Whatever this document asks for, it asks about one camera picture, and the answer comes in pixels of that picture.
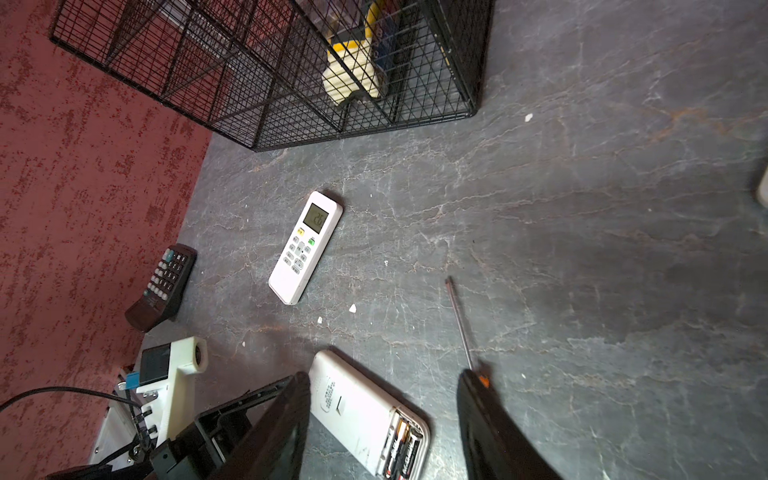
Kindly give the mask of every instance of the remote control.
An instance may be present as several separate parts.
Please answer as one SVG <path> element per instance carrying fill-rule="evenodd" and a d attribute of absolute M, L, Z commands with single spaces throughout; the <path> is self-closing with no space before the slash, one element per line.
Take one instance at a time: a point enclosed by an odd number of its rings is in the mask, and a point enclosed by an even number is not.
<path fill-rule="evenodd" d="M 270 288 L 286 305 L 299 302 L 342 211 L 341 205 L 320 192 L 310 195 L 270 275 Z"/>
<path fill-rule="evenodd" d="M 176 315 L 181 295 L 187 286 L 197 252 L 177 243 L 165 250 L 147 283 L 144 295 L 125 311 L 125 319 L 135 329 L 149 332 L 158 323 Z"/>

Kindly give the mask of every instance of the red wall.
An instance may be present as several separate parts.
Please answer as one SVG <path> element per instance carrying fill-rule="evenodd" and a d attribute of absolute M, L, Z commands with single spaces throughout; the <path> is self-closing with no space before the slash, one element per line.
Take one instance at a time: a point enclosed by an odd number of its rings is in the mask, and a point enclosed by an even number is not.
<path fill-rule="evenodd" d="M 52 0 L 0 1 L 0 401 L 109 391 L 141 335 L 124 310 L 177 237 L 210 133 L 56 48 Z M 106 401 L 0 413 L 0 478 L 85 463 Z"/>

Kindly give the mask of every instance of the air conditioner remote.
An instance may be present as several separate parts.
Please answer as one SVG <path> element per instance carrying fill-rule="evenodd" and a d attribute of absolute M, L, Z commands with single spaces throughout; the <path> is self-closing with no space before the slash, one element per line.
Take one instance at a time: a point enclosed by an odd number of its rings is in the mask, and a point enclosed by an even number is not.
<path fill-rule="evenodd" d="M 320 192 L 310 195 L 270 275 L 270 288 L 286 305 L 299 302 L 342 211 L 341 205 Z"/>

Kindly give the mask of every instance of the wire mesh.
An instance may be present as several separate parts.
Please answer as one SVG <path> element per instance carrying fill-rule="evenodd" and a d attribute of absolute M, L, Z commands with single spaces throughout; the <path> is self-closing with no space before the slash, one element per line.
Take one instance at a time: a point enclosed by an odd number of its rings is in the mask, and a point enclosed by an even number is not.
<path fill-rule="evenodd" d="M 51 40 L 261 151 L 472 116 L 492 0 L 61 0 Z"/>

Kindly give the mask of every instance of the white plastic part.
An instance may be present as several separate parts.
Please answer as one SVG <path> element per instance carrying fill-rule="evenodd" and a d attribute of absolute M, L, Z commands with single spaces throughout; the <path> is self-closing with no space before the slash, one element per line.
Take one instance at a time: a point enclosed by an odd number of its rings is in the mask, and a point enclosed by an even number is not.
<path fill-rule="evenodd" d="M 310 412 L 372 475 L 384 478 L 389 426 L 398 415 L 422 433 L 410 480 L 419 480 L 429 429 L 413 412 L 329 350 L 310 369 Z"/>
<path fill-rule="evenodd" d="M 757 200 L 765 208 L 768 208 L 768 169 L 766 169 L 763 180 L 760 181 L 760 186 L 757 188 Z"/>
<path fill-rule="evenodd" d="M 310 211 L 310 207 L 314 205 L 327 214 L 325 220 L 322 222 L 320 232 L 316 232 L 309 225 L 304 223 L 307 220 L 307 214 Z M 299 221 L 291 230 L 288 236 L 288 243 L 283 248 L 283 252 L 280 254 L 280 258 L 277 259 L 277 265 L 272 274 L 268 284 L 272 291 L 283 301 L 286 305 L 296 305 L 299 302 L 299 298 L 306 287 L 307 282 L 310 281 L 312 272 L 315 271 L 320 256 L 323 255 L 323 251 L 328 245 L 333 230 L 336 228 L 336 224 L 341 218 L 343 208 L 335 201 L 329 199 L 320 192 L 312 192 L 310 199 L 306 202 L 304 210 L 301 212 Z M 299 245 L 302 249 L 309 249 L 309 251 L 302 250 L 297 253 L 295 250 L 291 250 L 291 246 Z M 302 267 L 299 269 L 296 267 L 296 261 L 301 258 L 301 255 L 305 255 L 306 259 L 302 262 Z"/>
<path fill-rule="evenodd" d="M 177 340 L 170 345 L 168 378 L 136 389 L 136 393 L 157 393 L 157 398 L 145 403 L 141 411 L 152 410 L 144 421 L 148 429 L 157 429 L 150 437 L 157 439 L 158 445 L 175 439 L 194 421 L 194 375 L 207 368 L 208 348 L 204 339 L 191 336 Z"/>

